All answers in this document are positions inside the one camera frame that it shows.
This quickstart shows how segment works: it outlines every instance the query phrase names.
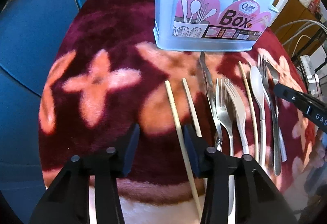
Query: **metal screw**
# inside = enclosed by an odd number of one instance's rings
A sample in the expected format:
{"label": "metal screw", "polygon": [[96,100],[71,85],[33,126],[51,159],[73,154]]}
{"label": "metal screw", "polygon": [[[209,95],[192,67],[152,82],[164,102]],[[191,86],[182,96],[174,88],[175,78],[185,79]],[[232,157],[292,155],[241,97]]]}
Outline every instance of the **metal screw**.
{"label": "metal screw", "polygon": [[252,157],[251,155],[249,155],[249,154],[245,154],[245,155],[243,156],[243,159],[244,159],[245,161],[251,161],[251,160],[253,159],[253,157]]}
{"label": "metal screw", "polygon": [[108,147],[107,148],[107,153],[108,154],[112,154],[112,153],[115,153],[116,152],[116,149],[114,147]]}
{"label": "metal screw", "polygon": [[208,153],[215,153],[217,149],[215,147],[207,147],[207,152]]}
{"label": "metal screw", "polygon": [[79,156],[79,155],[74,155],[74,156],[72,156],[72,157],[70,158],[70,160],[71,160],[72,162],[79,161],[79,160],[80,160],[80,156]]}

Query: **floral patterned blanket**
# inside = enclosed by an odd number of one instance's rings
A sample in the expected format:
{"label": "floral patterned blanket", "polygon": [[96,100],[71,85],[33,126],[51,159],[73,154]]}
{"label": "floral patterned blanket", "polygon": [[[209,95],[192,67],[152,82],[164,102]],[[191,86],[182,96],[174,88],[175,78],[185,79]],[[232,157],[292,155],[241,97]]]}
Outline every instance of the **floral patterned blanket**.
{"label": "floral patterned blanket", "polygon": [[[186,78],[203,137],[213,144],[215,126],[197,77],[199,52],[174,52],[154,44],[154,0],[88,0],[60,46],[44,87],[39,113],[39,147],[43,175],[49,186],[73,155],[110,147],[131,123],[141,135],[132,171],[118,180],[126,223],[198,223],[173,117],[165,89],[172,86],[181,124],[190,123],[182,78]],[[249,103],[238,68],[257,64],[258,53],[280,73],[280,83],[305,90],[287,53],[266,29],[249,52],[206,53],[212,78],[230,78],[246,106],[246,136],[254,155]],[[308,162],[314,140],[312,123],[293,105],[279,100],[279,125],[287,161],[279,177],[272,171],[272,129],[266,104],[268,174],[285,192]],[[259,107],[255,103],[256,115]],[[223,152],[229,143],[223,131]],[[242,145],[233,126],[236,156]],[[90,187],[91,223],[95,221],[94,179]],[[196,179],[203,200],[203,182]]]}

